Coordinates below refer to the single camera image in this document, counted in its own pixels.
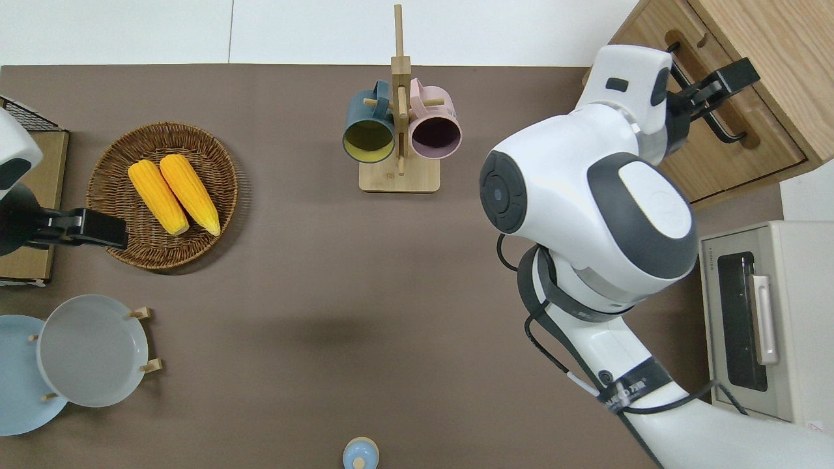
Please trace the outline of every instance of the round woven tray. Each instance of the round woven tray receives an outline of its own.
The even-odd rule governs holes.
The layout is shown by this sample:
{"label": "round woven tray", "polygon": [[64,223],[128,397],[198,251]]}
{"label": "round woven tray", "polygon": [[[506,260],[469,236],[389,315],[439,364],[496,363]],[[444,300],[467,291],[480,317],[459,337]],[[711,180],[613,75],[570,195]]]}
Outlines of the round woven tray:
{"label": "round woven tray", "polygon": [[150,159],[158,165],[165,155],[174,153],[184,155],[203,181],[217,208],[220,236],[229,226],[238,203],[238,174],[223,145],[212,134],[187,124],[160,122],[140,127],[113,142],[104,152],[87,189],[90,209],[127,222],[128,248],[107,249],[125,264],[148,270],[172,269],[196,260],[220,239],[190,217],[185,233],[168,234],[131,184],[131,164]]}

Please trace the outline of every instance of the yellow corn cob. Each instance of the yellow corn cob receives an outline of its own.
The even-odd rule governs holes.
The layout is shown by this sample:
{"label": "yellow corn cob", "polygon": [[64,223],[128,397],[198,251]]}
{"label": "yellow corn cob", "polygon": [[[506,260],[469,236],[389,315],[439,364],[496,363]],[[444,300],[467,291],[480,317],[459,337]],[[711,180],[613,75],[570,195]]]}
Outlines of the yellow corn cob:
{"label": "yellow corn cob", "polygon": [[217,209],[214,208],[209,192],[188,160],[181,154],[170,154],[159,162],[159,168],[168,186],[191,218],[212,235],[220,235]]}
{"label": "yellow corn cob", "polygon": [[188,229],[183,210],[179,208],[179,203],[153,161],[143,159],[132,164],[128,168],[128,177],[165,231],[176,236]]}

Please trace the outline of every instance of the drawer handle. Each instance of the drawer handle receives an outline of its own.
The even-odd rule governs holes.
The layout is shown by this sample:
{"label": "drawer handle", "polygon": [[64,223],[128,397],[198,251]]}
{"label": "drawer handle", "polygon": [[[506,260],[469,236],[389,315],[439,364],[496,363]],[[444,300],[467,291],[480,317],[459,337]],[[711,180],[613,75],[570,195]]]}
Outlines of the drawer handle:
{"label": "drawer handle", "polygon": [[[688,68],[691,71],[707,75],[707,72],[705,72],[706,67],[698,62],[697,55],[692,49],[692,46],[689,45],[689,43],[683,38],[683,34],[674,30],[669,31],[666,34],[666,43],[670,44],[669,48],[666,50],[668,53],[678,53],[677,60],[672,61],[670,75],[675,79],[678,85],[681,86],[681,88],[686,89],[691,86],[692,83],[690,83],[690,81],[686,78],[681,70],[681,66],[678,63],[688,65]],[[684,64],[683,62],[685,59],[688,59],[691,63]],[[725,117],[725,120],[733,127],[737,129],[744,129],[739,134],[734,135],[721,125],[721,122],[718,121],[718,118],[712,112],[704,114],[703,117],[706,124],[721,142],[725,144],[740,142],[741,146],[746,149],[754,149],[759,146],[761,140],[759,139],[758,134],[755,130],[753,130],[744,118],[744,115],[733,105],[733,103],[724,103],[721,106],[721,113]]]}

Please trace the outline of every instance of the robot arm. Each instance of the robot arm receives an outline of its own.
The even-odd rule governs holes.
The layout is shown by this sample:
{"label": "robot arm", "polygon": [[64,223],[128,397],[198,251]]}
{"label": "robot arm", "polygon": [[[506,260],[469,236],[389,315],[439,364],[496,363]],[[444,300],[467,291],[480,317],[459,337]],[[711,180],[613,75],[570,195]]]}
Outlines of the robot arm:
{"label": "robot arm", "polygon": [[42,159],[29,133],[0,108],[0,255],[22,246],[46,249],[91,244],[126,249],[124,220],[85,208],[41,208],[32,191],[19,181]]}
{"label": "robot arm", "polygon": [[[671,65],[653,49],[602,48],[574,111],[490,152],[484,211],[503,233],[537,243],[518,269],[531,318],[659,466],[831,466],[828,436],[688,400],[622,320],[695,264],[689,204],[654,165],[681,146],[691,119],[743,88],[722,77],[749,62],[677,95],[666,92]],[[758,79],[749,70],[748,81]]]}
{"label": "robot arm", "polygon": [[0,200],[43,159],[41,149],[5,109],[0,108]]}

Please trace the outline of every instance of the oven handle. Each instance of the oven handle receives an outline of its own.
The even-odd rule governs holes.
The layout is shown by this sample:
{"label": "oven handle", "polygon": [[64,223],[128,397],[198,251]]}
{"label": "oven handle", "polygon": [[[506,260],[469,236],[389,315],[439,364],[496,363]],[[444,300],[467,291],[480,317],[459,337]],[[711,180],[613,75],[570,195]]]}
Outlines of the oven handle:
{"label": "oven handle", "polygon": [[771,278],[767,275],[748,275],[747,288],[752,295],[756,360],[760,365],[774,365],[779,362],[779,354],[776,353],[776,333],[773,331]]}

